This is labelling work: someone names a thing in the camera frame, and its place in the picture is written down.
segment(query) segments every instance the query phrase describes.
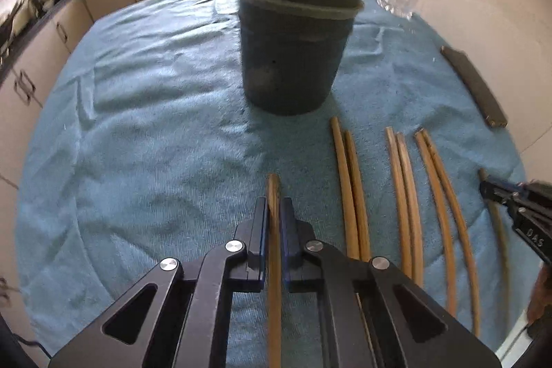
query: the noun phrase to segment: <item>kitchen appliance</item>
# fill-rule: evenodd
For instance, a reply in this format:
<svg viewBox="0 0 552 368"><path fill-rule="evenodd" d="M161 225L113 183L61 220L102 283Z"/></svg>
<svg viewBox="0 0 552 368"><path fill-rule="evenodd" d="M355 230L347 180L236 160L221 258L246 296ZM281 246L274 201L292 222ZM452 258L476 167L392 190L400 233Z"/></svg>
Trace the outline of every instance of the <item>kitchen appliance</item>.
<svg viewBox="0 0 552 368"><path fill-rule="evenodd" d="M40 19L46 14L46 11L44 10L43 0L29 0L29 2L27 3L27 7L29 9L31 17L34 19Z"/></svg>

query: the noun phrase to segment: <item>curved wooden stick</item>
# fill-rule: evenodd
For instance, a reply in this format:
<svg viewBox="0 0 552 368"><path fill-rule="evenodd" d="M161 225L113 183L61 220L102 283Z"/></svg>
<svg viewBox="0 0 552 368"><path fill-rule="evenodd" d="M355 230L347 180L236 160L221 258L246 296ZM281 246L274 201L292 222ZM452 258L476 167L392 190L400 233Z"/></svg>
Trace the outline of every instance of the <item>curved wooden stick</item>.
<svg viewBox="0 0 552 368"><path fill-rule="evenodd" d="M435 209L437 210L437 218L441 227L441 239L443 241L443 252L445 257L446 269L446 310L453 317L456 316L456 267L454 261L454 246L451 235L451 224L449 223L448 213L446 212L445 195L443 188L439 182L437 170L431 159L430 150L427 148L427 143L422 134L417 132L414 134L423 164L426 166L427 178L430 181L433 199L435 200Z"/></svg>
<svg viewBox="0 0 552 368"><path fill-rule="evenodd" d="M398 156L397 141L391 127L385 128L387 148L391 162L391 176L395 184L397 198L398 234L401 240L401 270L412 279L412 252L410 250L410 225L408 224L408 205L406 203L405 183L402 179L401 161Z"/></svg>
<svg viewBox="0 0 552 368"><path fill-rule="evenodd" d="M368 231L368 213L362 189L361 170L358 167L357 148L354 145L353 135L349 130L345 132L345 149L349 164L349 174L353 187L354 210L357 216L358 244L361 260L368 262L371 258L370 235Z"/></svg>
<svg viewBox="0 0 552 368"><path fill-rule="evenodd" d="M477 171L479 181L487 179L487 172L482 167ZM502 280L504 282L504 313L506 314L506 326L509 326L509 310L510 310L510 262L508 260L508 244L506 237L506 230L504 224L500 218L499 205L494 201L485 200L485 205L489 210L491 216L492 227L495 230L496 238L498 240L500 258L502 260Z"/></svg>
<svg viewBox="0 0 552 368"><path fill-rule="evenodd" d="M412 248L412 280L423 287L423 237L420 208L416 184L412 173L412 164L408 156L405 135L397 133L398 155L401 159L402 176L405 180L406 200L408 203L408 219L410 221L410 240Z"/></svg>
<svg viewBox="0 0 552 368"><path fill-rule="evenodd" d="M347 256L353 259L359 259L360 251L358 248L357 217L354 212L353 191L351 189L351 179L349 178L349 168L347 167L347 157L345 156L341 128L339 127L339 120L336 116L333 116L329 122L332 125L333 143L336 147L337 168L339 170L339 182L341 184Z"/></svg>
<svg viewBox="0 0 552 368"><path fill-rule="evenodd" d="M452 215L454 221L456 221L456 227L458 229L458 238L460 239L460 244L462 245L462 251L464 252L464 259L466 261L467 275L470 280L470 295L471 295L471 316L473 320L472 331L479 336L479 326L481 322L481 304L479 302L479 283L477 281L477 267L475 265L474 255L471 252L470 239L467 234L467 226L464 221L464 216L462 215L462 210L460 209L460 204L454 193L451 180L446 174L445 166L443 160L437 153L437 148L433 143L429 133L422 129L421 133L423 138L426 140L427 147L430 150L431 158L437 169L437 174L441 180L441 184L445 190L446 198L451 206Z"/></svg>
<svg viewBox="0 0 552 368"><path fill-rule="evenodd" d="M268 175L267 198L270 211L268 241L268 366L282 366L282 263L280 257L280 178Z"/></svg>

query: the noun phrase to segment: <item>cabinet handle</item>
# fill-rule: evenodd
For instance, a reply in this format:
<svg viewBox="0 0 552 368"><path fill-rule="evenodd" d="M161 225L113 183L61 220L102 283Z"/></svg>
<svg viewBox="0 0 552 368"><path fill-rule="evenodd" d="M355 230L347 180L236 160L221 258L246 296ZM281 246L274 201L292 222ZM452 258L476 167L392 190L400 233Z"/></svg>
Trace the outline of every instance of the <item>cabinet handle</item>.
<svg viewBox="0 0 552 368"><path fill-rule="evenodd" d="M20 88L21 91L23 91L25 97L21 96L17 88ZM34 93L37 90L37 87L29 78L29 75L23 69L21 69L21 71L19 71L19 76L16 74L16 80L13 83L13 90L16 92L17 96L21 100L23 100L23 102L25 102L26 105L30 105L31 98L34 97Z"/></svg>
<svg viewBox="0 0 552 368"><path fill-rule="evenodd" d="M56 24L56 28L57 28L57 34L60 36L62 41L64 43L66 43L67 40L69 39L69 37L67 36L67 32L65 31L65 29L63 28L63 26L59 22Z"/></svg>

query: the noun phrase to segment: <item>blue towel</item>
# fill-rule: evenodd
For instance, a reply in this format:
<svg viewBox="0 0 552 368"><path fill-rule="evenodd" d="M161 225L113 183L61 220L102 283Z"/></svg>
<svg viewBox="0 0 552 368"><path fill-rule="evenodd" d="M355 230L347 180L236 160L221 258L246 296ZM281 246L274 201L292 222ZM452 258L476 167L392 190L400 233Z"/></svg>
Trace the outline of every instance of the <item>blue towel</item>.
<svg viewBox="0 0 552 368"><path fill-rule="evenodd" d="M506 129L485 126L419 17L364 0L337 78L316 112L278 117L244 98L237 0L146 0L100 21L61 72L30 143L18 197L20 286L38 339L56 352L165 257L192 260L252 216L265 176L281 176L298 218L344 250L329 118L356 141L374 255L400 265L384 128L407 136L424 238L424 288L445 303L441 231L413 140L427 128L469 227L481 339L503 341L526 305L536 256L508 233L512 291L501 310L501 258L477 169L511 181L523 166ZM504 214L504 225L510 220ZM457 317L471 328L454 231ZM265 294L235 295L228 367L264 367ZM283 366L322 366L312 294L284 294Z"/></svg>

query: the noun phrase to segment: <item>bamboo stick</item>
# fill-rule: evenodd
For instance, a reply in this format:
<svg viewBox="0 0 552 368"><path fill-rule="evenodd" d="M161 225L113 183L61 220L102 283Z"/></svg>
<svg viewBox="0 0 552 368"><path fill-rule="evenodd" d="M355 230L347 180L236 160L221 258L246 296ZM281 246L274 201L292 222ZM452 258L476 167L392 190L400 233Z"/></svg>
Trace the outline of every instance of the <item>bamboo stick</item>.
<svg viewBox="0 0 552 368"><path fill-rule="evenodd" d="M359 252L361 260L368 262L372 258L368 230L368 213L366 212L364 190L362 188L361 170L358 167L357 148L354 145L353 135L349 130L345 132L345 149L347 150L349 174L353 188L354 211L357 217Z"/></svg>
<svg viewBox="0 0 552 368"><path fill-rule="evenodd" d="M408 204L408 220L410 222L410 241L412 249L412 280L423 287L423 240L422 222L420 220L420 208L416 184L412 173L412 164L408 156L405 135L397 133L398 155L401 159L402 176L406 187L406 200Z"/></svg>
<svg viewBox="0 0 552 368"><path fill-rule="evenodd" d="M270 225L268 240L268 366L282 366L282 260L280 257L280 178L267 180Z"/></svg>
<svg viewBox="0 0 552 368"><path fill-rule="evenodd" d="M347 255L353 259L359 259L357 217L354 212L353 192L347 167L347 157L339 120L336 116L330 119L333 133L333 143L336 147L337 167L341 184L341 201L343 203L343 222L345 225L345 241L347 244Z"/></svg>
<svg viewBox="0 0 552 368"><path fill-rule="evenodd" d="M391 176L395 184L397 198L398 233L401 240L401 270L412 279L412 252L410 250L410 225L408 224L408 205L405 184L402 178L401 161L398 156L397 141L391 127L385 128L387 148L391 161Z"/></svg>
<svg viewBox="0 0 552 368"><path fill-rule="evenodd" d="M473 333L478 337L479 336L479 327L481 321L481 304L479 302L479 283L477 281L477 267L475 265L474 255L471 252L470 239L467 234L467 226L464 221L464 216L462 215L462 210L460 209L460 204L454 193L454 188L452 187L451 180L446 174L446 170L443 164L443 160L437 152L437 148L433 143L429 133L422 129L421 133L423 138L426 140L427 146L430 150L431 158L437 169L437 174L441 179L441 184L445 190L446 198L451 207L452 215L454 221L456 221L456 227L458 229L458 238L460 239L460 244L462 245L462 251L464 252L464 259L467 267L467 275L470 281L470 295L471 295L471 316L473 320Z"/></svg>
<svg viewBox="0 0 552 368"><path fill-rule="evenodd" d="M437 210L437 218L441 227L441 239L443 241L443 252L445 257L446 270L446 310L453 317L456 316L456 267L454 261L454 246L451 235L451 224L449 223L448 213L446 212L445 196L443 188L437 175L437 170L431 159L430 150L427 148L427 143L422 134L417 132L414 134L423 164L426 167L427 178L430 181L433 199L435 201L435 209Z"/></svg>

